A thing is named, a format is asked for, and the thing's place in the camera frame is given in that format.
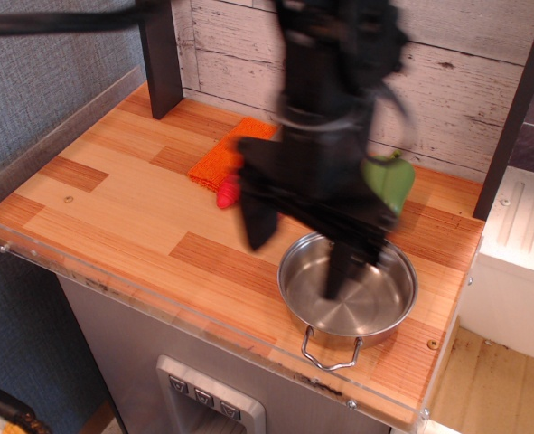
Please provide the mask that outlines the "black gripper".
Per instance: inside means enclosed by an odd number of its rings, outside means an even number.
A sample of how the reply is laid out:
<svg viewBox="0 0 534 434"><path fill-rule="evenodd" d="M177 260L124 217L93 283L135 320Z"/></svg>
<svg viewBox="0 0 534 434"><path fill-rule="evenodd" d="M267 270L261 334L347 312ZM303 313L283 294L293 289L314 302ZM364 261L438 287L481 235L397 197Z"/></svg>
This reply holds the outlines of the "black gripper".
<svg viewBox="0 0 534 434"><path fill-rule="evenodd" d="M322 234L333 245L324 298L336 299L366 262L375 265L398 217L367 186L368 157L357 128L309 131L281 127L279 140L243 137L238 170L248 245L258 250L276 232L279 214Z"/></svg>

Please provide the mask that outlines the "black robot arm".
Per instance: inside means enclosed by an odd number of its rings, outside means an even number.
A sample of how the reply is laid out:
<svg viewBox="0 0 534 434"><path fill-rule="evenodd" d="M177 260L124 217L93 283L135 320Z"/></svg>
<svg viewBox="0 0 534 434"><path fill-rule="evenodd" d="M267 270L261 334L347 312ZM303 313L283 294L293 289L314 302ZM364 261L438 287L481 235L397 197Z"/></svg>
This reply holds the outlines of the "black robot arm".
<svg viewBox="0 0 534 434"><path fill-rule="evenodd" d="M379 261L404 201L395 189L411 185L389 174L395 158L368 150L375 102L393 98L384 80L401 69L408 38L388 1L279 1L276 13L286 50L279 137L238 142L240 209L253 250L280 214L327 237L323 294L334 299Z"/></svg>

